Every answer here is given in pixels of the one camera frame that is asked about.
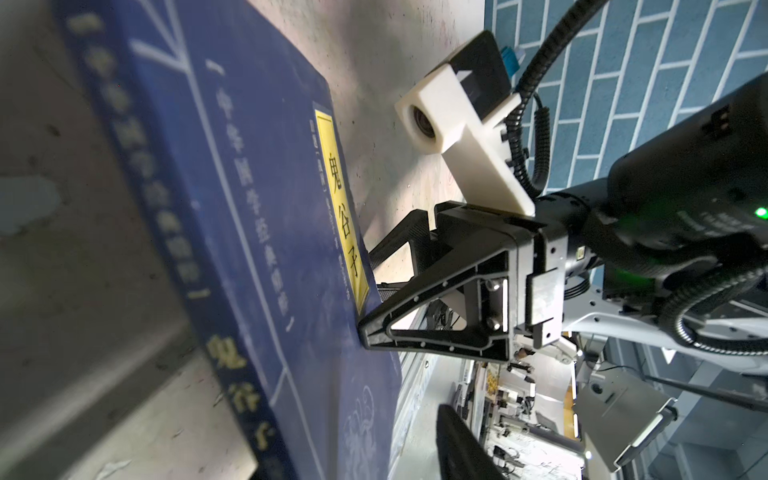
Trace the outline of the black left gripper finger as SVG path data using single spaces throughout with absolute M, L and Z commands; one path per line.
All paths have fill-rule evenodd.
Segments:
M 443 480 L 503 480 L 504 476 L 448 404 L 438 408 L 436 444 Z

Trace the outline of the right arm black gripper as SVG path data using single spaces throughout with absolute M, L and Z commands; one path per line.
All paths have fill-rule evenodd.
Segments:
M 408 245 L 414 276 L 358 323 L 369 350 L 506 363 L 514 339 L 561 336 L 566 280 L 598 265 L 581 230 L 584 200 L 539 200 L 536 214 L 447 201 L 409 212 L 370 252 L 376 269 Z

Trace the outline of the blue book underneath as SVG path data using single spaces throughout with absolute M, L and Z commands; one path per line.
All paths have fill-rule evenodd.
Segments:
M 326 80 L 246 1 L 55 15 L 261 479 L 385 479 L 400 364 Z

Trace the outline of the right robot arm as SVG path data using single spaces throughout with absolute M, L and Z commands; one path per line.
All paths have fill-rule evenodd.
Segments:
M 767 79 L 759 76 L 616 161 L 604 179 L 534 202 L 445 202 L 434 231 L 409 221 L 425 266 L 359 323 L 369 349 L 510 359 L 557 334 L 629 338 L 743 374 L 767 338 L 688 320 L 767 274 Z

